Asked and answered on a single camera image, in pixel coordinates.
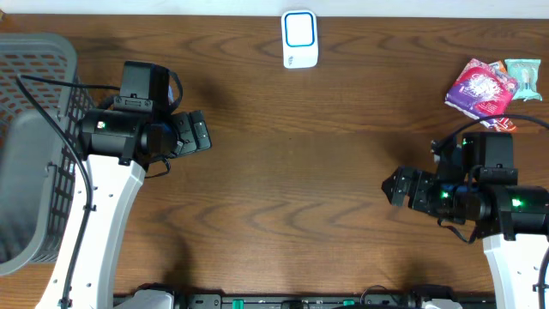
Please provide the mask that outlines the small orange white packet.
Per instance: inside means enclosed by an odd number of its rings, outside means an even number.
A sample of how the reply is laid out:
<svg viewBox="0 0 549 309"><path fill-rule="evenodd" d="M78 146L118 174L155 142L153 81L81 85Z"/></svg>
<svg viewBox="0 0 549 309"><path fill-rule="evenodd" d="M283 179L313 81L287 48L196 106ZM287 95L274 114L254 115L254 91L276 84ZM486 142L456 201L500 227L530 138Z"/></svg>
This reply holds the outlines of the small orange white packet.
<svg viewBox="0 0 549 309"><path fill-rule="evenodd" d="M502 61L490 63L490 66L495 70L499 70L505 74L507 73L507 69L505 68L505 65Z"/></svg>

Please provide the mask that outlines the purple Carefree packet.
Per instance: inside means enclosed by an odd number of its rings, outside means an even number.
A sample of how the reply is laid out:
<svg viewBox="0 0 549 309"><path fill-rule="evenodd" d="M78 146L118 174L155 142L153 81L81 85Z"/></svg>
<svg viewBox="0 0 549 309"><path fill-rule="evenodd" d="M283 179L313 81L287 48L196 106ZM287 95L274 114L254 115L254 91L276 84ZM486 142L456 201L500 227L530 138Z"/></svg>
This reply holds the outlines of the purple Carefree packet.
<svg viewBox="0 0 549 309"><path fill-rule="evenodd" d="M516 78L472 58L445 95L444 103L473 119L501 115L517 89Z"/></svg>

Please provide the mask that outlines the red orange snack bar wrapper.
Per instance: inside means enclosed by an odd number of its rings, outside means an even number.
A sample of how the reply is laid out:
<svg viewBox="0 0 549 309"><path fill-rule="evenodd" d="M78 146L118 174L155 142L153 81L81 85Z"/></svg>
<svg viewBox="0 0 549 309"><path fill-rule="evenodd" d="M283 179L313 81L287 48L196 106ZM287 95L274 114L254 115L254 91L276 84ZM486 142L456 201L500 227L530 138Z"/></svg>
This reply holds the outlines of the red orange snack bar wrapper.
<svg viewBox="0 0 549 309"><path fill-rule="evenodd" d="M483 121L482 124L489 129L498 132L515 132L517 127L509 118L492 118Z"/></svg>

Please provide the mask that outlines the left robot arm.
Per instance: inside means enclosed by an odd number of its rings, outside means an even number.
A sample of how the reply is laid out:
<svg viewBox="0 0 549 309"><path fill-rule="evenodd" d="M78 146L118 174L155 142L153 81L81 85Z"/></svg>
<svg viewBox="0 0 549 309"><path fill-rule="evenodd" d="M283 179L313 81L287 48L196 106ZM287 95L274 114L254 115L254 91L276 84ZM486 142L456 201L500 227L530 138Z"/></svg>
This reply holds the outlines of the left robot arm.
<svg viewBox="0 0 549 309"><path fill-rule="evenodd" d="M200 111L177 112L178 75L158 64L127 61L111 103L86 112L69 146L80 175L60 251L40 308L112 308L127 220L155 162L212 146Z"/></svg>

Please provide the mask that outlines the mint green snack packet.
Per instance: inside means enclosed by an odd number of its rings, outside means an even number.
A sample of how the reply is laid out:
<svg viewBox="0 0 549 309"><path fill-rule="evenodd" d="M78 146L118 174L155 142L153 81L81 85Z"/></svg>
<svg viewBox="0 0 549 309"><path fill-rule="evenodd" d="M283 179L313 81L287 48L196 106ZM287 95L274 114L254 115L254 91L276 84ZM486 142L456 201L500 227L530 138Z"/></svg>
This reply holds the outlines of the mint green snack packet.
<svg viewBox="0 0 549 309"><path fill-rule="evenodd" d="M509 75L516 79L517 90L514 100L542 100L537 90L540 59L505 59Z"/></svg>

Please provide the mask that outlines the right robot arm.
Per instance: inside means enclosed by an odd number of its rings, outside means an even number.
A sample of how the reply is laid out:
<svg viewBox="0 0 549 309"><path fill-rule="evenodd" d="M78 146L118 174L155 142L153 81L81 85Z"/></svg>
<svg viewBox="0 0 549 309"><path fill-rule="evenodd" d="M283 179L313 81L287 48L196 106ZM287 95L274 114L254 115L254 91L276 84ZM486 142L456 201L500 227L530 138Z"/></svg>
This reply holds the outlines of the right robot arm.
<svg viewBox="0 0 549 309"><path fill-rule="evenodd" d="M481 241L499 308L548 306L548 190L519 185L509 133L433 142L433 173L401 166L381 189L389 203L436 218L461 241Z"/></svg>

